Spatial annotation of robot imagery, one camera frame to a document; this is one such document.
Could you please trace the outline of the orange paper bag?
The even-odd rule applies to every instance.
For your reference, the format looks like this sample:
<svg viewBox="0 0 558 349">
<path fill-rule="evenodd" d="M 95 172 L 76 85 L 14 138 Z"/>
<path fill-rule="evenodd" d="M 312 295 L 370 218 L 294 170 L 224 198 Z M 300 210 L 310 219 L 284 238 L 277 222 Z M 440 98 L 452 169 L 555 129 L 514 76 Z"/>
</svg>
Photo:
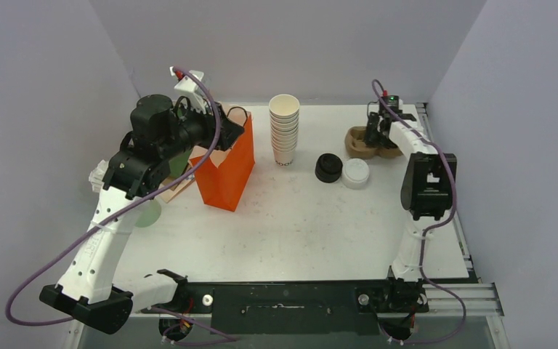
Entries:
<svg viewBox="0 0 558 349">
<path fill-rule="evenodd" d="M 226 114 L 244 133 L 229 150 L 213 151 L 194 177 L 204 204 L 234 212 L 255 165 L 254 131 L 251 112 L 231 105 Z"/>
</svg>

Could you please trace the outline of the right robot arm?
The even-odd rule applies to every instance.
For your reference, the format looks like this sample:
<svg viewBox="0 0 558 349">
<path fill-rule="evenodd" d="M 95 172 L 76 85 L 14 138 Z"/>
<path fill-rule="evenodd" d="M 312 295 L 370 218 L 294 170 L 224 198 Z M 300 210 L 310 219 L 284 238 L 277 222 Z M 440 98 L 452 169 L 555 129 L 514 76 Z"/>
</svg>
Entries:
<svg viewBox="0 0 558 349">
<path fill-rule="evenodd" d="M 422 228 L 421 218 L 434 220 L 434 226 L 456 208 L 454 179 L 457 159 L 452 153 L 436 149 L 411 113 L 403 113 L 396 95 L 380 99 L 379 110 L 368 112 L 364 143 L 379 153 L 404 155 L 408 164 L 400 190 L 400 203 L 408 213 L 408 221 L 396 258 L 390 270 L 392 277 L 407 282 L 422 279 L 426 239 L 431 228 Z"/>
</svg>

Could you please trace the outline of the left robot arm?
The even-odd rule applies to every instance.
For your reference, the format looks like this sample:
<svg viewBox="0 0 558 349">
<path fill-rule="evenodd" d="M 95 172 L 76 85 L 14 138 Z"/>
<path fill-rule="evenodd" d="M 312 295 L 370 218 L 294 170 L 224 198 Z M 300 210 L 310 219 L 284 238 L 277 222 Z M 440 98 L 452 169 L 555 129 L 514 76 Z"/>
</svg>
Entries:
<svg viewBox="0 0 558 349">
<path fill-rule="evenodd" d="M 106 334 L 116 333 L 133 312 L 162 305 L 177 313 L 187 306 L 184 276 L 161 269 L 117 282 L 116 267 L 143 209 L 169 176 L 169 162 L 196 146 L 225 151 L 245 132 L 221 104 L 197 111 L 189 97 L 141 98 L 131 112 L 132 130 L 108 162 L 90 236 L 40 301 Z"/>
</svg>

